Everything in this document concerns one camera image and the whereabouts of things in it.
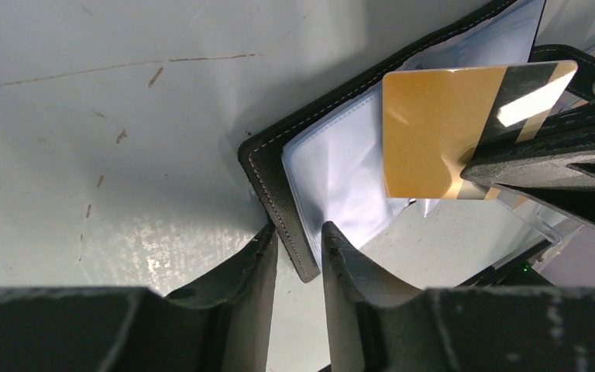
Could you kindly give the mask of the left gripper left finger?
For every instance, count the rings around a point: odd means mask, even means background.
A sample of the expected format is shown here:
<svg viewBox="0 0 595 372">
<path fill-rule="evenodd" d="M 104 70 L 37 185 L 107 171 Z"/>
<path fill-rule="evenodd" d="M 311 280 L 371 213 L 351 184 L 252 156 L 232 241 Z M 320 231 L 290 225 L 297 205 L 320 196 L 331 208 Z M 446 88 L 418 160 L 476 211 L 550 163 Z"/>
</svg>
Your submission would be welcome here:
<svg viewBox="0 0 595 372">
<path fill-rule="evenodd" d="M 263 371 L 278 238 L 162 296 L 145 287 L 0 287 L 0 371 Z"/>
</svg>

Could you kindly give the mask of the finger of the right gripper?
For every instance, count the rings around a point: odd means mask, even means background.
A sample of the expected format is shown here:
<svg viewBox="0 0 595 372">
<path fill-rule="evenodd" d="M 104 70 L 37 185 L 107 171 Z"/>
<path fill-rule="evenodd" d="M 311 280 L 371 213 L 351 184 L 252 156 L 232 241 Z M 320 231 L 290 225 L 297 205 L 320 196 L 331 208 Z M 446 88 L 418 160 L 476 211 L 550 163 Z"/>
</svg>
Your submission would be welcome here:
<svg viewBox="0 0 595 372">
<path fill-rule="evenodd" d="M 461 176 L 595 227 L 595 102 L 552 120 L 553 131 L 485 153 Z"/>
</svg>

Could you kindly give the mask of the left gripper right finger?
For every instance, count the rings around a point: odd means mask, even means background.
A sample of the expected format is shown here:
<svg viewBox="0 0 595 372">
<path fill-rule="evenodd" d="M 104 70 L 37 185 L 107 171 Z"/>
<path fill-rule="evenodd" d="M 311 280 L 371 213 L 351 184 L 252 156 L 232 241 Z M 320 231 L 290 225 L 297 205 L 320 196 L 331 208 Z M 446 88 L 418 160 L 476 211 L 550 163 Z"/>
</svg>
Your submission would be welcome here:
<svg viewBox="0 0 595 372">
<path fill-rule="evenodd" d="M 332 371 L 595 371 L 595 288 L 418 289 L 322 227 Z"/>
</svg>

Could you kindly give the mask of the black card holder wallet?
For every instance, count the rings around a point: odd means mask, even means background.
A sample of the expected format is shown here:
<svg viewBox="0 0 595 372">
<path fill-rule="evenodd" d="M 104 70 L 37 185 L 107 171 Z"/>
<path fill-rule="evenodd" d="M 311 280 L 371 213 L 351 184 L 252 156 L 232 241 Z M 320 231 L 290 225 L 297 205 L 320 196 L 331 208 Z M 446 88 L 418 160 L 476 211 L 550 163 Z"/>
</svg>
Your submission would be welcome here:
<svg viewBox="0 0 595 372">
<path fill-rule="evenodd" d="M 542 1 L 483 1 L 241 144 L 238 159 L 303 282 L 321 272 L 321 227 L 357 246 L 409 205 L 382 181 L 382 79 L 393 71 L 570 59 L 569 93 L 595 99 L 595 49 L 535 43 Z"/>
</svg>

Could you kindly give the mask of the clear plastic card tray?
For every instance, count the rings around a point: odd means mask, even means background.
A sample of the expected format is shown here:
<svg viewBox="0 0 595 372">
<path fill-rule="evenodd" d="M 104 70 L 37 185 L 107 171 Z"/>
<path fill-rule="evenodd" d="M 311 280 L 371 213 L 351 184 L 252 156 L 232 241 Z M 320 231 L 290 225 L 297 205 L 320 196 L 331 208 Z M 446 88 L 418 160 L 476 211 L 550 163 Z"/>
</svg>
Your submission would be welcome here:
<svg viewBox="0 0 595 372">
<path fill-rule="evenodd" d="M 521 195 L 501 191 L 495 201 L 555 246 L 583 227 L 582 223 Z"/>
</svg>

